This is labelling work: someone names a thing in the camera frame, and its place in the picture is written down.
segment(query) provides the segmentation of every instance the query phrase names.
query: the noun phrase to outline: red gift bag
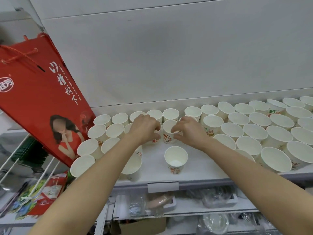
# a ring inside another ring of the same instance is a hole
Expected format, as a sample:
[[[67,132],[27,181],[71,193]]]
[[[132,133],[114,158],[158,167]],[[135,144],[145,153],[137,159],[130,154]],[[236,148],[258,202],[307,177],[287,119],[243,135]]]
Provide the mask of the red gift bag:
[[[0,108],[71,166],[94,113],[50,38],[0,47]]]

